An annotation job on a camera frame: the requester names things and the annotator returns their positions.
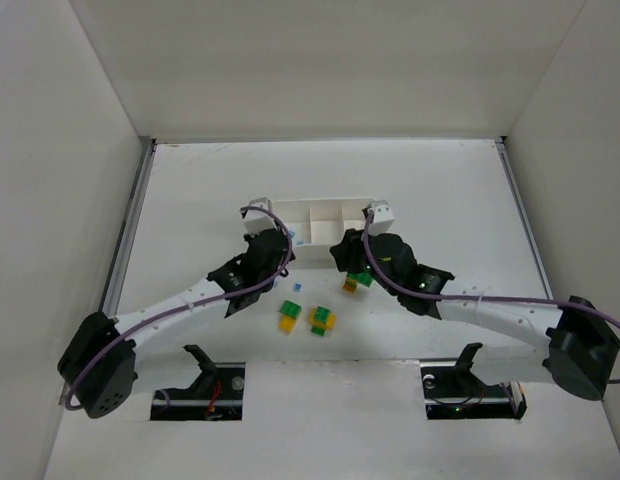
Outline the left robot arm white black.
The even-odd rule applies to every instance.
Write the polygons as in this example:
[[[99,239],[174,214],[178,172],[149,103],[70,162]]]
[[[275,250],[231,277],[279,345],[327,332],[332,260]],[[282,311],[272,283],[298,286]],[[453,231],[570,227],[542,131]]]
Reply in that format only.
[[[88,315],[57,364],[65,408],[98,419],[133,393],[157,391],[169,403],[174,393],[197,397],[212,388],[217,366],[192,333],[255,304],[294,259],[284,229],[244,238],[244,253],[173,297],[118,317]]]

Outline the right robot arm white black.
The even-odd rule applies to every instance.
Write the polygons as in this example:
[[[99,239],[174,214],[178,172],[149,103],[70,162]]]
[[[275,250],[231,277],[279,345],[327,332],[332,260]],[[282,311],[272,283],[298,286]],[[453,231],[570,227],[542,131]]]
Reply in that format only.
[[[474,325],[514,339],[506,347],[467,344],[455,370],[486,386],[523,381],[553,383],[599,401],[611,384],[620,350],[614,320],[589,301],[492,296],[465,286],[448,271],[421,264],[400,236],[349,229],[329,250],[338,271],[369,274],[408,312]]]

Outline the green orange lego piece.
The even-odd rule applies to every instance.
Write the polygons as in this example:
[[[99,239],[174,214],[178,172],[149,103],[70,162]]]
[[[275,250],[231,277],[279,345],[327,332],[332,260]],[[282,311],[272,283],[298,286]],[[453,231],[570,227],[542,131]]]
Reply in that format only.
[[[373,282],[374,278],[369,273],[348,273],[344,280],[343,290],[354,294],[359,286],[370,288]]]

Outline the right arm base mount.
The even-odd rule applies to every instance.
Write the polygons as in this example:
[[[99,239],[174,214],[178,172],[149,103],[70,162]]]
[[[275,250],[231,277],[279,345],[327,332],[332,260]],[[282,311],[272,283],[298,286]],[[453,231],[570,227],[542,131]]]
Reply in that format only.
[[[517,382],[488,386],[470,372],[481,343],[466,345],[454,361],[420,364],[428,420],[521,420],[527,411]]]

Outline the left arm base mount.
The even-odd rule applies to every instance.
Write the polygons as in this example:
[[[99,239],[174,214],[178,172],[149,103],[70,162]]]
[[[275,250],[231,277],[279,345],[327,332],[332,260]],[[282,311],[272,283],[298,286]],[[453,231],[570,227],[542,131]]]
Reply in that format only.
[[[241,421],[245,363],[216,363],[199,346],[183,347],[197,363],[198,375],[184,388],[153,394],[151,421]]]

